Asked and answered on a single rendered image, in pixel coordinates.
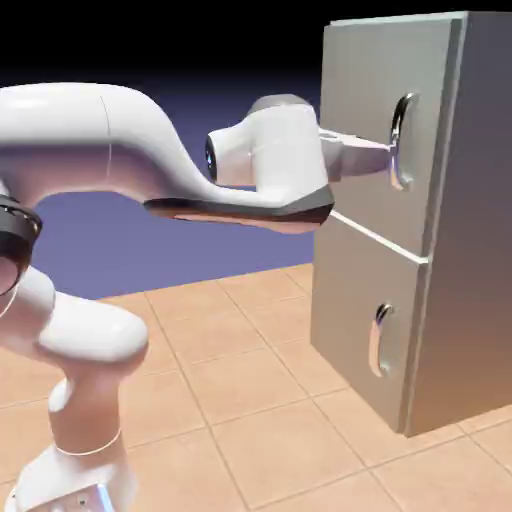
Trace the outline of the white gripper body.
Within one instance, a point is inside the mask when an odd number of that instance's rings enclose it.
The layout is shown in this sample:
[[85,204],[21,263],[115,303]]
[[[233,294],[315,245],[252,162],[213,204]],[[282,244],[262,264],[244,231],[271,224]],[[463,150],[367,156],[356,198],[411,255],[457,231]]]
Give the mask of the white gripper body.
[[390,147],[354,135],[319,129],[324,162],[330,181],[387,171]]

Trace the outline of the grey cabinet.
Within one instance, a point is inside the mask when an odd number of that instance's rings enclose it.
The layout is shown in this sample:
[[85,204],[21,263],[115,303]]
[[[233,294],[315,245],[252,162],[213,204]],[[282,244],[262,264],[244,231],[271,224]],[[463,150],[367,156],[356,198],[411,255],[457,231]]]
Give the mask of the grey cabinet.
[[[410,370],[416,436],[512,404],[512,13],[464,18]],[[330,217],[405,251],[335,205]]]

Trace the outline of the grey cabinet door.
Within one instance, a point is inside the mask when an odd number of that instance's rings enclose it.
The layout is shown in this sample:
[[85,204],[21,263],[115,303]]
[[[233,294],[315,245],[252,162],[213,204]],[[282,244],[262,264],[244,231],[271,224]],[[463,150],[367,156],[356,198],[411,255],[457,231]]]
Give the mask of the grey cabinet door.
[[417,256],[431,239],[463,26],[461,15],[434,14],[333,23],[324,32],[322,127],[388,144],[398,100],[417,95],[399,145],[408,189],[395,189],[389,172],[334,187],[340,214]]
[[[397,251],[335,217],[315,235],[311,343],[395,432],[405,429],[427,269],[427,258]],[[381,342],[386,373],[376,377],[368,343],[382,303],[394,312]]]

